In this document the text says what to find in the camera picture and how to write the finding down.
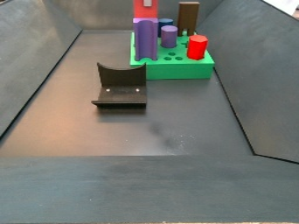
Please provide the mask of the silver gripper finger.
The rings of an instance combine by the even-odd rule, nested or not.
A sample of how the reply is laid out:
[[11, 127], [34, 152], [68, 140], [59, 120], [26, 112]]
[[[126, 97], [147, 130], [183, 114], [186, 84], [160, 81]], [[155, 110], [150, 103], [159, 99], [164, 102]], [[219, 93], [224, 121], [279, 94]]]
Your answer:
[[144, 0], [144, 7], [152, 6], [152, 0]]

